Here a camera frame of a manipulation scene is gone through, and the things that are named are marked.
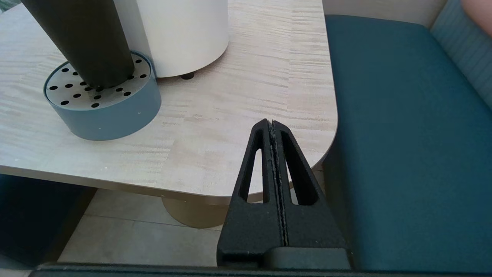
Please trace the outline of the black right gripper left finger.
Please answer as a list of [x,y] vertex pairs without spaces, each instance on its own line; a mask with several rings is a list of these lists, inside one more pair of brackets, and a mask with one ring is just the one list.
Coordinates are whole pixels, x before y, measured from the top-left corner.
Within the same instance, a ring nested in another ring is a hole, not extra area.
[[[284,244],[272,123],[263,119],[251,129],[244,159],[217,245],[219,267],[260,267],[263,255]],[[257,151],[261,152],[263,203],[248,203]]]

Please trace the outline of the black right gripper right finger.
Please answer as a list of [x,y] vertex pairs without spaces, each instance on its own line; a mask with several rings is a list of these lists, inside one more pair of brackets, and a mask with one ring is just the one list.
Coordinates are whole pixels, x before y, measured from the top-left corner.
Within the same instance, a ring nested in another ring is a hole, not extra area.
[[293,133],[284,124],[273,121],[272,135],[283,245],[348,249]]

